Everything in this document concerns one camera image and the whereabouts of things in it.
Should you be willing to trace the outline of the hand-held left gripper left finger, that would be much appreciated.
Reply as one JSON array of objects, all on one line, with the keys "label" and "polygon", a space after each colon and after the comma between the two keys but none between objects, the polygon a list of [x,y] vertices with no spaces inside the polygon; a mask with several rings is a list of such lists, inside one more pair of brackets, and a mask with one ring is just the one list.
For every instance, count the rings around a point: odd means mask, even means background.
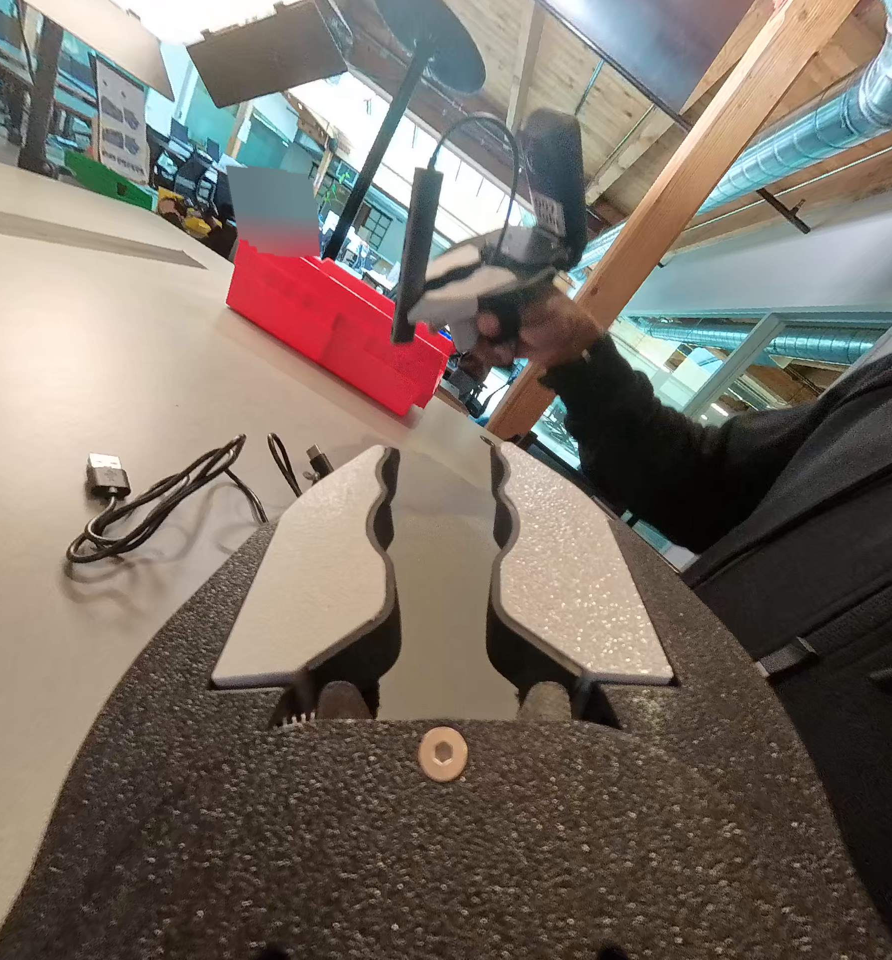
[{"label": "hand-held left gripper left finger", "polygon": [[374,445],[286,510],[213,668],[214,688],[379,685],[402,649],[388,553],[400,464],[398,449]]}]

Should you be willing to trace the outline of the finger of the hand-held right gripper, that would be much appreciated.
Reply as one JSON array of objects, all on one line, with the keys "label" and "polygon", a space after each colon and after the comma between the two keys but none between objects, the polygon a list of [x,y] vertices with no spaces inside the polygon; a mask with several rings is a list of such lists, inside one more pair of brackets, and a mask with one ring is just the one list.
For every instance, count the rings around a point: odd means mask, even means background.
[{"label": "finger of the hand-held right gripper", "polygon": [[408,309],[408,323],[416,327],[450,327],[468,322],[479,312],[479,303],[490,298],[515,296],[523,282],[507,269],[452,271],[426,278],[416,303]]},{"label": "finger of the hand-held right gripper", "polygon": [[506,269],[491,264],[499,237],[499,234],[476,236],[431,260],[425,288],[500,289],[506,285]]}]

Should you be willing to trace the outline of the person's right forearm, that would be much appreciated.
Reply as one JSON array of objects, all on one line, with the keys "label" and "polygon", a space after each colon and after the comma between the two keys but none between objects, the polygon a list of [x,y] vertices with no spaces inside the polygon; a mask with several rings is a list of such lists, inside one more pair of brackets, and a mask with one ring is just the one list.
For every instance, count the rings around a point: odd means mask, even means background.
[{"label": "person's right forearm", "polygon": [[703,425],[660,402],[606,335],[541,380],[597,491],[695,554],[751,516],[825,414],[820,398]]}]

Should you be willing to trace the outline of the person's right hand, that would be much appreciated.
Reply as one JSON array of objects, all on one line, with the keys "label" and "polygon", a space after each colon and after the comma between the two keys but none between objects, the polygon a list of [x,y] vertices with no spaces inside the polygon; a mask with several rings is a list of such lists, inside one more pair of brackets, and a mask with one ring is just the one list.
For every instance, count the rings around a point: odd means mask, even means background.
[{"label": "person's right hand", "polygon": [[582,358],[604,335],[589,312],[554,287],[519,307],[515,338],[506,337],[500,319],[491,313],[476,317],[479,337],[473,354],[490,367],[525,360],[549,370]]}]

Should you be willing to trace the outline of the red plastic bin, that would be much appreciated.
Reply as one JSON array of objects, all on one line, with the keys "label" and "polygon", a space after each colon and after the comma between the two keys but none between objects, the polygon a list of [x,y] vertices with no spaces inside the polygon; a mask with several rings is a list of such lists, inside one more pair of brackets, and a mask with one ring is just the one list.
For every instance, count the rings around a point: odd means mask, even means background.
[{"label": "red plastic bin", "polygon": [[393,343],[395,305],[332,260],[237,243],[227,306],[349,387],[403,417],[434,397],[452,346],[420,325]]}]

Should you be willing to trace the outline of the black round-base stand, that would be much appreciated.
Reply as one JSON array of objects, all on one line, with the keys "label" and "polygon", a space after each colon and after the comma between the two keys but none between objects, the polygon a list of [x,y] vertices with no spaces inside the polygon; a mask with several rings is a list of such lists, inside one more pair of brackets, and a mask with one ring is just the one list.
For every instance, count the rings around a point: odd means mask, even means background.
[{"label": "black round-base stand", "polygon": [[485,63],[476,42],[451,8],[442,1],[377,1],[392,36],[410,55],[400,83],[365,162],[352,186],[323,258],[337,260],[349,228],[373,183],[380,163],[425,74],[447,89],[474,94],[486,80]]}]

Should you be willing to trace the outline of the person in black jacket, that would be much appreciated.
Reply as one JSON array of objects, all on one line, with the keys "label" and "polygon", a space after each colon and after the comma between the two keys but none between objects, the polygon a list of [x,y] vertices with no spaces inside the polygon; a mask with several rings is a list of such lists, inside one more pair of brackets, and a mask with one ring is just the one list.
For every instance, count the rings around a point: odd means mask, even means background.
[{"label": "person in black jacket", "polygon": [[725,535],[689,582],[773,684],[892,931],[892,352],[691,432]]}]

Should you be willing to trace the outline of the dark brown panel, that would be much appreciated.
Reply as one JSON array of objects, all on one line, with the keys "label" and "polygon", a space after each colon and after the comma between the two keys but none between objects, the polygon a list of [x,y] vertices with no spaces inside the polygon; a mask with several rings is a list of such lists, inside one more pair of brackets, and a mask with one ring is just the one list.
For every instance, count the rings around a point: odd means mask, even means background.
[{"label": "dark brown panel", "polygon": [[166,100],[175,99],[159,40],[111,1],[30,1],[44,18],[92,47]]},{"label": "dark brown panel", "polygon": [[223,109],[343,74],[343,29],[325,2],[276,3],[263,18],[205,30],[187,52]]}]

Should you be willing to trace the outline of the green plastic bin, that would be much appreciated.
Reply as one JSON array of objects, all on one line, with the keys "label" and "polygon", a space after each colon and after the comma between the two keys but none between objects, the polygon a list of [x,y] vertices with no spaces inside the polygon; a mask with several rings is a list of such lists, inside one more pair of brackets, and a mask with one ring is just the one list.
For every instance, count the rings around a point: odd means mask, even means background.
[{"label": "green plastic bin", "polygon": [[80,186],[93,193],[143,210],[155,211],[157,208],[157,191],[130,181],[79,151],[65,150],[65,167]]}]

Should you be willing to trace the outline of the white printed poster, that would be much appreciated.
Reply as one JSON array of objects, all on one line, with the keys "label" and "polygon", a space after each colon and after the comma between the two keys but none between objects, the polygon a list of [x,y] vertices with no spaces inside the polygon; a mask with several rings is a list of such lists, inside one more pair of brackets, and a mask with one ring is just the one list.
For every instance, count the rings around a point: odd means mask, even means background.
[{"label": "white printed poster", "polygon": [[145,88],[100,55],[91,55],[91,65],[96,98],[94,157],[130,182],[147,185]]}]

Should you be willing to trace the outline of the dark pillar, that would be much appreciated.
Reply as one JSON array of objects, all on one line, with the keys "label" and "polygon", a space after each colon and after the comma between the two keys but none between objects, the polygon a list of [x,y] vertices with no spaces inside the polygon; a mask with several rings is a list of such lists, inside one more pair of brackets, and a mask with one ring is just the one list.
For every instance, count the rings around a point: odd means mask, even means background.
[{"label": "dark pillar", "polygon": [[45,142],[52,121],[63,35],[62,27],[43,15],[26,133],[18,156],[21,170],[54,180],[57,170],[46,157]]}]

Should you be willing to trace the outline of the wooden post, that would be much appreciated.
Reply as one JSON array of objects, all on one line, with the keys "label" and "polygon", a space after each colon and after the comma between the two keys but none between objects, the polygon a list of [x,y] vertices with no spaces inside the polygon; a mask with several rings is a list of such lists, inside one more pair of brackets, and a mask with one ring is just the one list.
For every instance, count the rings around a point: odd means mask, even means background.
[{"label": "wooden post", "polygon": [[[604,331],[856,5],[853,1],[775,2],[762,30],[573,299]],[[552,400],[543,382],[546,372],[527,364],[490,418],[490,432],[509,439],[535,425]]]}]

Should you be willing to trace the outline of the black metal bracket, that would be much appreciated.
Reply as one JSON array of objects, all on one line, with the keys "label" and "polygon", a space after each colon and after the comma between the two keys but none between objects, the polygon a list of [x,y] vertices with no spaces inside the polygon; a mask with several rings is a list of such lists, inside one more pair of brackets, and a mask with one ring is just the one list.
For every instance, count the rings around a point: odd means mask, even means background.
[{"label": "black metal bracket", "polygon": [[800,234],[809,234],[812,231],[810,225],[800,216],[800,211],[804,203],[802,200],[790,207],[765,188],[758,189],[756,193],[768,206],[777,212],[782,219],[793,226]]}]

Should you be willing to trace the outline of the large silver air duct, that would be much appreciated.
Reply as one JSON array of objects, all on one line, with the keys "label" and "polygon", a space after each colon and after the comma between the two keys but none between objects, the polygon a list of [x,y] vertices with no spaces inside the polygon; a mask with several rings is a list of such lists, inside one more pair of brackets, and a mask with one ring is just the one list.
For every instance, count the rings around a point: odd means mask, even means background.
[{"label": "large silver air duct", "polygon": [[892,130],[892,1],[884,45],[836,95],[790,114],[754,139],[697,210],[705,214]]}]

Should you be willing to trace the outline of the thin silver air duct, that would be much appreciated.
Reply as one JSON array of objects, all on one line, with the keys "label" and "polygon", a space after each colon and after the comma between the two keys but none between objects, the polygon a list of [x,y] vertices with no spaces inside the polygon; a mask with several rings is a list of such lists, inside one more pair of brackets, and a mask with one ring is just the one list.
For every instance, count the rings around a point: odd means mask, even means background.
[{"label": "thin silver air duct", "polygon": [[[752,333],[756,324],[725,319],[631,318],[645,335],[658,340],[693,347],[733,352]],[[764,355],[788,357],[792,361],[851,366],[886,334],[886,326],[833,326],[789,321],[763,350]]]}]

